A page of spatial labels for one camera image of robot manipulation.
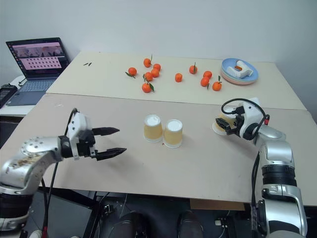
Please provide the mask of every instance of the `yellow paper cup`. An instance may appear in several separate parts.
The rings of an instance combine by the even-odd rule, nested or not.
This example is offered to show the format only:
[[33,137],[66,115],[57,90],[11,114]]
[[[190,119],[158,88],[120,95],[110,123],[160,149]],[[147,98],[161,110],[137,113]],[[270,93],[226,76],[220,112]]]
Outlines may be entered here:
[[160,118],[157,115],[147,115],[144,119],[144,138],[151,143],[162,140],[163,130]]
[[167,121],[164,131],[164,144],[169,148],[177,148],[183,141],[183,123],[177,119]]

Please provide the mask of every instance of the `laptop screen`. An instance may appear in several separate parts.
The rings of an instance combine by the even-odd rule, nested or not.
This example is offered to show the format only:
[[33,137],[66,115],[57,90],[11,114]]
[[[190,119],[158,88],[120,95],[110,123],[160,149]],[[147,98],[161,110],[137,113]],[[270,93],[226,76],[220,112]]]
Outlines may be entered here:
[[57,77],[69,65],[60,38],[6,43],[25,77]]

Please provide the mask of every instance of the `laptop keyboard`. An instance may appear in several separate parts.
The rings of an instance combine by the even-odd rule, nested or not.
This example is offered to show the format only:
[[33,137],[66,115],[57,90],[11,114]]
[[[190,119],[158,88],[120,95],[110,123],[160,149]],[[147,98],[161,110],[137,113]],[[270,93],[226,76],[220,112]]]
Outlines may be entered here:
[[54,83],[55,80],[34,80],[26,81],[20,88],[19,92],[46,91]]

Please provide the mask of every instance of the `laptop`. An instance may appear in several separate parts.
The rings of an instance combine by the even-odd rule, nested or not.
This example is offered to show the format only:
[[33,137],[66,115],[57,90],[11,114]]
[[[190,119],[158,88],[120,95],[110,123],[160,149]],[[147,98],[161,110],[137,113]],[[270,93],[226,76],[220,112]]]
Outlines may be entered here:
[[69,65],[61,40],[57,37],[6,44],[27,80],[7,105],[35,105]]

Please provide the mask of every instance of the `orange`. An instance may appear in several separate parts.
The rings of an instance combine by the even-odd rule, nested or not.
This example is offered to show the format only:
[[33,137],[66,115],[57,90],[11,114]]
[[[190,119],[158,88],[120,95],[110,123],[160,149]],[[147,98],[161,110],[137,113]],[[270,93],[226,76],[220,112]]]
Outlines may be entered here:
[[136,68],[133,68],[133,67],[129,68],[128,72],[132,76],[135,76],[137,74]]
[[148,58],[145,58],[143,61],[143,64],[146,68],[149,68],[149,67],[151,67],[151,60]]
[[153,80],[153,76],[150,72],[146,72],[144,74],[144,79],[146,79],[147,81],[152,81]]
[[154,68],[151,70],[151,75],[154,77],[154,78],[157,78],[159,76],[159,70]]
[[209,78],[208,77],[203,77],[203,79],[200,81],[200,84],[203,87],[209,86]]
[[150,87],[150,85],[149,85],[148,83],[144,83],[144,84],[142,85],[142,90],[143,90],[143,92],[145,92],[145,93],[150,93],[151,87]]
[[209,79],[211,79],[212,73],[210,71],[205,71],[203,77],[208,77]]
[[160,71],[160,65],[158,63],[155,63],[153,65],[153,68],[156,68],[158,71]]
[[194,65],[192,65],[192,66],[189,67],[189,72],[190,72],[191,74],[197,73],[196,62],[195,62]]
[[182,79],[183,79],[183,75],[181,74],[181,73],[177,73],[177,74],[175,74],[175,81],[176,82],[181,82],[182,81]]
[[213,83],[212,89],[213,89],[214,91],[220,91],[221,86],[222,86],[221,83],[222,83],[222,82],[220,81],[220,76],[218,76],[218,82]]

